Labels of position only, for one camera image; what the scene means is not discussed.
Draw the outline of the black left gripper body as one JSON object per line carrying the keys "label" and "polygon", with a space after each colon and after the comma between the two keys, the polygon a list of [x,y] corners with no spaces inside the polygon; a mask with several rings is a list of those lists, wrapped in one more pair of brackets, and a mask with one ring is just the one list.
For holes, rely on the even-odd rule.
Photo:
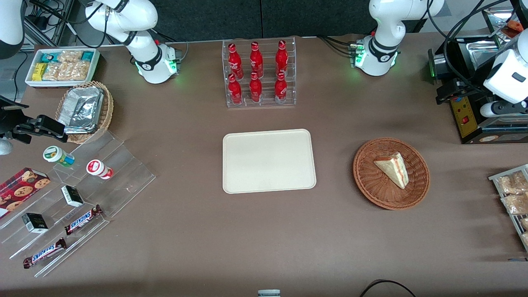
{"label": "black left gripper body", "polygon": [[461,79],[454,79],[456,82],[456,91],[451,96],[451,102],[460,102],[467,98],[470,103],[486,104],[494,101],[494,94],[483,86],[484,78],[475,78],[469,80],[473,86],[467,85]]}

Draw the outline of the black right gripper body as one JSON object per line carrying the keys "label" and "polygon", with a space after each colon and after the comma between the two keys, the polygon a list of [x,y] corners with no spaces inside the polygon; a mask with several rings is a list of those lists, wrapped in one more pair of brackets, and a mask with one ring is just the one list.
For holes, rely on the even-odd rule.
{"label": "black right gripper body", "polygon": [[35,119],[25,116],[23,113],[23,109],[28,107],[28,105],[0,96],[1,137],[29,144],[33,135],[38,136],[35,131]]}

